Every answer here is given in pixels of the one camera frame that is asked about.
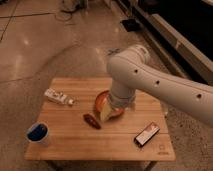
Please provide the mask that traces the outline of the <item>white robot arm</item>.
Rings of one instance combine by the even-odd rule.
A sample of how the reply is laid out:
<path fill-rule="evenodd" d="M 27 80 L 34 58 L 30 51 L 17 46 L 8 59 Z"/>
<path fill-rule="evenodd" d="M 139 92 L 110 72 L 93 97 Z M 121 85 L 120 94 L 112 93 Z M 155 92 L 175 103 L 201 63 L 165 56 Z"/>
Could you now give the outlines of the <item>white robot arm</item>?
<path fill-rule="evenodd" d="M 109 59 L 110 106 L 126 108 L 135 100 L 135 91 L 140 90 L 213 127 L 213 86 L 156 70 L 147 65 L 150 58 L 149 51 L 136 44 Z"/>

